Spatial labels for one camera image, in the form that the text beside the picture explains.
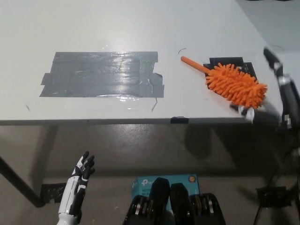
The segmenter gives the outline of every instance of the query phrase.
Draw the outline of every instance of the orange microfiber duster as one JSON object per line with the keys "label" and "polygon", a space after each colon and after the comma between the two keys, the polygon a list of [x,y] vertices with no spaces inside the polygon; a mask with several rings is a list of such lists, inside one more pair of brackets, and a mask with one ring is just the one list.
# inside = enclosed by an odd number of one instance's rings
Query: orange microfiber duster
{"label": "orange microfiber duster", "polygon": [[235,105],[244,105],[245,107],[253,107],[256,109],[262,103],[264,94],[267,91],[267,85],[258,83],[254,77],[239,71],[238,67],[232,64],[209,70],[208,68],[182,56],[181,60],[193,68],[207,73],[206,83],[209,89],[217,94],[227,98]]}

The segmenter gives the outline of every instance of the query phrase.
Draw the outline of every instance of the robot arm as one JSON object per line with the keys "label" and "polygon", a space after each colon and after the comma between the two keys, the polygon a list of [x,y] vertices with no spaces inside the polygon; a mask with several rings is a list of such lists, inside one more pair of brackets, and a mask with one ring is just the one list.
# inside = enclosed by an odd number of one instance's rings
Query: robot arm
{"label": "robot arm", "polygon": [[89,177],[95,172],[94,156],[88,158],[85,152],[75,166],[72,176],[68,179],[59,209],[57,225],[77,225],[81,220],[81,205],[85,196]]}

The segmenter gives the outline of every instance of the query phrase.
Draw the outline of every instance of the blue box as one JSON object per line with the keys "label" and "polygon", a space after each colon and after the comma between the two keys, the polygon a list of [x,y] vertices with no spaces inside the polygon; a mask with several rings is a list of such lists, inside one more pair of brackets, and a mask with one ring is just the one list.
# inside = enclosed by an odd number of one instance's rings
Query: blue box
{"label": "blue box", "polygon": [[[200,193],[196,174],[148,176],[137,177],[137,179],[134,181],[134,183],[132,184],[132,199],[137,195],[149,197],[152,183],[156,180],[157,177],[168,179],[170,186],[175,183],[183,183],[188,191],[188,195],[195,195]],[[170,204],[170,198],[166,210],[170,211],[173,214]]]}

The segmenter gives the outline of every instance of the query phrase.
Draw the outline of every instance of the white tabletop surface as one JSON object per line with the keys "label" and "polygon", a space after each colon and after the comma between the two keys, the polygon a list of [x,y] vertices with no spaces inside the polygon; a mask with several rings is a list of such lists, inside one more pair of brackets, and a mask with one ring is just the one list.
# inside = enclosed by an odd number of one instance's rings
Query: white tabletop surface
{"label": "white tabletop surface", "polygon": [[[267,99],[282,110],[269,46],[300,89],[300,1],[273,0],[11,0],[0,1],[0,124],[93,121],[190,122],[238,118],[229,102],[208,90],[204,74],[185,55],[239,57],[254,65]],[[55,52],[156,51],[164,98],[39,97]]]}

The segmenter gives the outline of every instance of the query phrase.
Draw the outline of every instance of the torn tape piece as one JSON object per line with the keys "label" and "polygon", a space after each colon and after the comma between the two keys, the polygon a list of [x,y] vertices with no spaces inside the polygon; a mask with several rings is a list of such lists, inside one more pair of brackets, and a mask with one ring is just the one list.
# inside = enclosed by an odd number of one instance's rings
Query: torn tape piece
{"label": "torn tape piece", "polygon": [[103,74],[103,73],[69,73],[69,74],[51,74],[46,73],[41,85],[61,85],[61,84],[106,84],[106,85],[133,85],[141,83],[151,83],[153,85],[162,85],[162,77],[158,74]]}
{"label": "torn tape piece", "polygon": [[53,63],[51,73],[67,74],[72,72],[88,72],[88,73],[127,73],[127,74],[151,74],[153,73],[154,63],[150,62],[133,62],[121,64],[106,64],[94,62],[57,62]]}
{"label": "torn tape piece", "polygon": [[157,52],[57,52],[53,62],[158,62]]}
{"label": "torn tape piece", "polygon": [[164,85],[46,85],[40,97],[101,97],[132,96],[163,98]]}

